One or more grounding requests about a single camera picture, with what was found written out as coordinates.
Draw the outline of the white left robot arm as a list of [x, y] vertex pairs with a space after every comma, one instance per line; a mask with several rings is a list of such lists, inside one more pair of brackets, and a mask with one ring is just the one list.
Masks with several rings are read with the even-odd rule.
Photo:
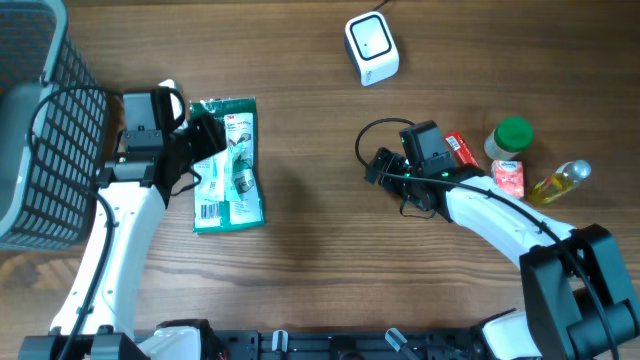
[[173, 189], [196, 162], [226, 148], [223, 125], [192, 120], [179, 90], [124, 94], [125, 149], [99, 172], [93, 226], [79, 272], [45, 336], [29, 336], [22, 359], [209, 359], [220, 344], [205, 319], [165, 321], [136, 342], [144, 263]]

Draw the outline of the green lid jar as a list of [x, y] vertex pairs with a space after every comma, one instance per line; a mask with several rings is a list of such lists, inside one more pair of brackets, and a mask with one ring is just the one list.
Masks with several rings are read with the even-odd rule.
[[509, 116], [487, 137], [484, 150], [492, 160], [508, 161], [528, 148], [533, 139], [534, 130], [528, 120]]

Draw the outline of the teal plastic packet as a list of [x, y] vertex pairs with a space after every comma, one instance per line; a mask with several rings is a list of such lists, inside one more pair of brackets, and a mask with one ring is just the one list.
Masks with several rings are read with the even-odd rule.
[[255, 186], [251, 150], [250, 143], [241, 142], [211, 158], [211, 174], [201, 191], [206, 200], [241, 202], [248, 199], [248, 193]]

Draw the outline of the red stick packet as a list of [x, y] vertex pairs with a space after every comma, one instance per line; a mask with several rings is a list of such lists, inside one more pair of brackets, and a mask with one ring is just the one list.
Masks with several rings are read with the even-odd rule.
[[446, 134], [444, 136], [444, 140], [451, 147], [456, 158], [460, 161], [461, 164], [463, 165], [470, 164], [475, 167], [479, 166], [470, 148], [468, 147], [464, 138], [461, 136], [461, 134], [458, 131], [452, 131]]

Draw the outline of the yellow liquid bottle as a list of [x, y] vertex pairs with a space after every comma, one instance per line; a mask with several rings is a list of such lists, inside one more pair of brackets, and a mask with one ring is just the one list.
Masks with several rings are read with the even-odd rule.
[[586, 160], [567, 162], [536, 184], [527, 199], [534, 205], [548, 204], [581, 185], [591, 171], [591, 165]]

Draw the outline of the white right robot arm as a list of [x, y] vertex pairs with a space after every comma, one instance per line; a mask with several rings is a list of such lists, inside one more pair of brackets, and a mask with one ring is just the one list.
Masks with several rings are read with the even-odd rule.
[[520, 271], [525, 308], [481, 325], [482, 357], [619, 358], [620, 345], [639, 336], [639, 300], [612, 234], [549, 218], [477, 166], [457, 164], [435, 122], [404, 125], [403, 153], [379, 148], [361, 162], [366, 180], [471, 230]]

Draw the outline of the green 3M package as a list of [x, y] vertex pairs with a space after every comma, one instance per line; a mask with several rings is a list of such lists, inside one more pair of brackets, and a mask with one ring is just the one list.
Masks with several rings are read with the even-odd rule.
[[253, 98], [190, 103], [190, 115], [211, 115], [224, 126], [227, 148], [194, 164], [196, 233], [230, 232], [265, 223], [257, 179], [257, 107]]

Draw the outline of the red tissue pack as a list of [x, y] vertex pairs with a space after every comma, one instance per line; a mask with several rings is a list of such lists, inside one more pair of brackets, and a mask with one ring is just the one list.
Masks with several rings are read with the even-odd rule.
[[521, 162], [494, 160], [491, 172], [494, 182], [502, 191], [515, 198], [524, 196], [524, 167]]

